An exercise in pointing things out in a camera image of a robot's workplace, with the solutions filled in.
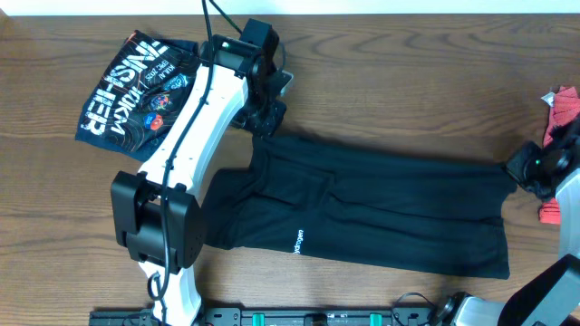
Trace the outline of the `black t-shirt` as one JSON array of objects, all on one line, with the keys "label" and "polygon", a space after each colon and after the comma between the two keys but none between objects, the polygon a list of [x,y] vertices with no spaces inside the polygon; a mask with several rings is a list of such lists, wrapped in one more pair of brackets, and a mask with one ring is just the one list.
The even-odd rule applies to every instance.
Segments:
[{"label": "black t-shirt", "polygon": [[501,208],[515,188],[498,165],[257,138],[248,168],[212,178],[202,210],[216,248],[506,279]]}]

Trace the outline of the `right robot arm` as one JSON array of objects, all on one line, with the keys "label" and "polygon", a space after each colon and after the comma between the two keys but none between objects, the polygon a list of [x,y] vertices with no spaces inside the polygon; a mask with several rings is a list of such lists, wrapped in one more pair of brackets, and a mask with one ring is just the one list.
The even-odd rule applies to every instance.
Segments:
[{"label": "right robot arm", "polygon": [[570,129],[554,136],[543,149],[526,143],[505,170],[527,192],[559,204],[558,260],[507,302],[466,292],[450,296],[431,325],[562,325],[579,305],[579,132]]}]

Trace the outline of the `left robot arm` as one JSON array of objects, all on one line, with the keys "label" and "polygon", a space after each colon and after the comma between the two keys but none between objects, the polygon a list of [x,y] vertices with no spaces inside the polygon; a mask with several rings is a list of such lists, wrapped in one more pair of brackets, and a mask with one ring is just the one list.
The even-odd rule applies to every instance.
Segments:
[{"label": "left robot arm", "polygon": [[148,278],[154,305],[119,324],[193,325],[202,301],[194,262],[207,222],[198,193],[228,126],[271,136],[286,106],[279,100],[293,74],[274,63],[284,46],[271,24],[250,19],[239,38],[215,34],[202,47],[188,100],[167,137],[136,174],[111,184],[116,240]]}]

